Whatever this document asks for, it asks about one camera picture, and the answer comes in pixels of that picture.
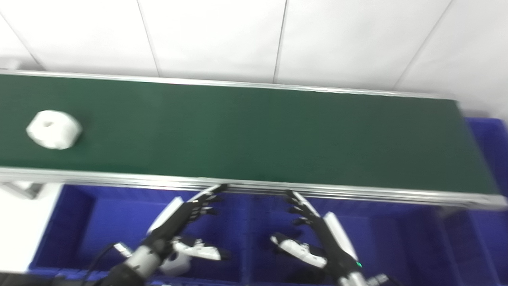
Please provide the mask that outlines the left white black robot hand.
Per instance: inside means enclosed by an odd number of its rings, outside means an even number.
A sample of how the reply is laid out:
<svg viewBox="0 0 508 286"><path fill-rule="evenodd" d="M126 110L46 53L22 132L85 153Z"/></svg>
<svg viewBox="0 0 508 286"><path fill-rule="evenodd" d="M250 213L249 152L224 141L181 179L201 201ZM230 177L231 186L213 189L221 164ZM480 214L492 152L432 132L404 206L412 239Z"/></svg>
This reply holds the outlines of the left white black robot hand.
<svg viewBox="0 0 508 286"><path fill-rule="evenodd" d="M161 259L167 259L172 253L179 252L191 257L224 261L231 258L228 250L218 248L202 239L191 239L181 236L189 223L203 215L217 215L210 203L220 201L218 194L227 190L228 184L218 184L202 190L188 201L181 197L174 198L160 214L163 221L150 231L142 245L150 248Z"/></svg>

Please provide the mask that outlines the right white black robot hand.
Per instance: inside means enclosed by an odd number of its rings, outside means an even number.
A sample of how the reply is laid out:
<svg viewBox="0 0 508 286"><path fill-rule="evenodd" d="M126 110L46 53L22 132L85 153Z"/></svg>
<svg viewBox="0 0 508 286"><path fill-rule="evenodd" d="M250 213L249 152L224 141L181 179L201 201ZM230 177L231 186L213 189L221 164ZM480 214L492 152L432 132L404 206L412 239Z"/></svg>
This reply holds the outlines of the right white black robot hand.
<svg viewBox="0 0 508 286"><path fill-rule="evenodd" d="M292 205L288 212L300 215L294 225L309 226L321 247L300 242L280 232L271 235L271 242L288 255L325 270L335 279L360 272L356 252L335 214L328 212L321 216L306 198L294 190L286 190L285 195L286 201Z"/></svg>

